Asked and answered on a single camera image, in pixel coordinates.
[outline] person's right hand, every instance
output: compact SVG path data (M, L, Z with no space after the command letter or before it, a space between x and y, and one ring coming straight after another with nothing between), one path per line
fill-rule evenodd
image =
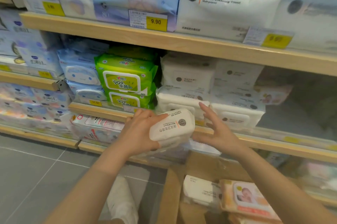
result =
M217 114L206 105L199 103L200 108L205 112L204 117L211 120L213 124L206 125L213 129L214 134L193 133L193 140L210 145L222 153L237 156L246 147L235 134L231 132L227 125L217 116Z

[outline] hand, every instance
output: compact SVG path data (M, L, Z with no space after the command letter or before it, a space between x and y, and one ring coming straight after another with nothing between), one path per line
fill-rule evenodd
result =
M126 151L128 157L159 149L159 142L150 140L150 128L167 116L168 114L155 115L151 110L138 109L133 117L126 119L116 143L121 150Z
M212 121L213 124L207 123L206 125L213 129L214 134L194 132L192 136L193 140L210 145L222 153L229 154L233 157L237 156L246 145L231 132L228 126L222 122L212 109L201 102L199 106L205 112L204 117Z

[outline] green wet wipes package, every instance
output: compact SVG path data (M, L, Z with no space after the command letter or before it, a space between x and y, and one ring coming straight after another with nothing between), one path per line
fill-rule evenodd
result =
M133 44L116 44L109 48L108 54L154 62L157 50L150 47L135 46Z
M123 105L126 105L144 109L154 109L152 100L155 93L149 96L115 90L106 91L105 93L107 94L108 101L115 107L122 108Z
M151 85L158 66L150 61L128 57L103 54L95 57L98 77L103 85L110 90L152 94Z

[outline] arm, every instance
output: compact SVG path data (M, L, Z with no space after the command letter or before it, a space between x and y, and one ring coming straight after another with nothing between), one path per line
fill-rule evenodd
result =
M126 120L118 140L108 147L79 180L66 198L45 220L45 224L97 223L115 178L130 156L156 150L149 137L150 127L167 117L138 110Z
M289 181L254 150L240 141L217 115L204 104L204 116L213 124L211 136L194 134L195 141L229 154L243 166L284 224L337 223L337 218L318 201Z

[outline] yellow price tag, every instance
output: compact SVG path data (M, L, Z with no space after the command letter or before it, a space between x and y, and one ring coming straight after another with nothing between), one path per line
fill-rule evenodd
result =
M65 16L60 3L42 1L42 4L47 14Z
M7 65L0 65L0 70L12 72L12 70L10 69L10 67L8 67Z
M102 103L100 100L89 100L89 103L97 107L102 107Z
M261 46L285 49L292 39L293 39L292 36L268 34Z
M146 16L146 28L149 30L167 31L167 19Z
M328 147L328 150L337 151L337 145L330 145L330 146Z
M41 70L39 70L39 75L40 75L40 77L43 77L43 78L54 79L53 76L50 74L49 71L41 71Z
M286 141L286 142L295 143L295 144L300 144L300 141L301 141L301 140L298 139L298 138L295 138L295 137L289 137L289 136L284 137L283 140Z

